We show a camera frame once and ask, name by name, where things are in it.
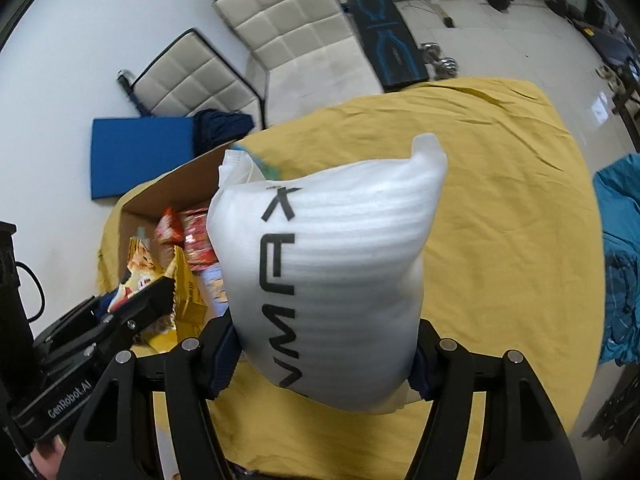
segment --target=tufted cushion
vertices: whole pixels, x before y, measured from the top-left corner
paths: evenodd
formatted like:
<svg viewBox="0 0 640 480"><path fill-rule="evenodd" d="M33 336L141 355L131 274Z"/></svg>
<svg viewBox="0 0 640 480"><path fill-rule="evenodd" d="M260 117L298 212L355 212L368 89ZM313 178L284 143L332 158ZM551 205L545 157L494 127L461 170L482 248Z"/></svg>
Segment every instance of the tufted cushion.
<svg viewBox="0 0 640 480"><path fill-rule="evenodd" d="M206 108L239 110L263 129L262 100L194 29L177 38L133 83L156 115L189 116Z"/></svg>
<svg viewBox="0 0 640 480"><path fill-rule="evenodd" d="M213 5L268 71L269 126L382 93L338 0L215 0Z"/></svg>

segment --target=red snack package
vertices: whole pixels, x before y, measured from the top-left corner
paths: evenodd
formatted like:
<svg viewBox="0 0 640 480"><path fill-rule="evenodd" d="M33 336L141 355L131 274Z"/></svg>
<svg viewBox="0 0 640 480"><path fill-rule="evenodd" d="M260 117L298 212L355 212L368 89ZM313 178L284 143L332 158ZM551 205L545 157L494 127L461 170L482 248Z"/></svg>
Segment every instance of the red snack package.
<svg viewBox="0 0 640 480"><path fill-rule="evenodd" d="M189 268L196 272L204 270L218 261L207 235L207 209L183 211L184 254Z"/></svg>
<svg viewBox="0 0 640 480"><path fill-rule="evenodd" d="M180 217L171 206L164 210L164 215L158 222L156 240L160 245L182 246L184 244L184 229Z"/></svg>

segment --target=cartoon face on package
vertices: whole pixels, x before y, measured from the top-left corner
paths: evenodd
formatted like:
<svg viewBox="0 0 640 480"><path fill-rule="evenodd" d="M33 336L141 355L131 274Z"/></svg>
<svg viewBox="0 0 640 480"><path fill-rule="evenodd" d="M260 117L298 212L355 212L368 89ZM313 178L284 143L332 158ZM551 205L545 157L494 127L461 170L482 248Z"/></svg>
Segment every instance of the cartoon face on package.
<svg viewBox="0 0 640 480"><path fill-rule="evenodd" d="M109 305L108 312L114 312L131 296L154 282L162 275L164 270L154 260L145 245L137 238L129 242L128 272L118 287L113 301Z"/></svg>

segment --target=white package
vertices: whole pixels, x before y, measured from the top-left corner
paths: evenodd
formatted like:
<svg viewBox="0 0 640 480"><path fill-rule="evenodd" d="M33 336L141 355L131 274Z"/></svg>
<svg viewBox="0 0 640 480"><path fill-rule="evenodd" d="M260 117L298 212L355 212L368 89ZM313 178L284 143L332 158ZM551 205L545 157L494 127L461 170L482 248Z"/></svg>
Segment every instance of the white package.
<svg viewBox="0 0 640 480"><path fill-rule="evenodd" d="M277 386L375 411L398 396L414 359L445 153L422 134L409 159L282 182L238 153L221 166L207 231L244 353Z"/></svg>

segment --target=chair seat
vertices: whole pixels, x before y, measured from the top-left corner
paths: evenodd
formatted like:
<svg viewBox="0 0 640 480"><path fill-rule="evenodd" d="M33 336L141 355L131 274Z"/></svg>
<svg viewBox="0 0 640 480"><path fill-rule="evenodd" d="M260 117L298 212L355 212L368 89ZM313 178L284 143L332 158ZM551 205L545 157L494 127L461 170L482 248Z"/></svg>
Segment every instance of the chair seat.
<svg viewBox="0 0 640 480"><path fill-rule="evenodd" d="M353 36L288 61L269 72L268 126L303 117L354 97L382 93Z"/></svg>

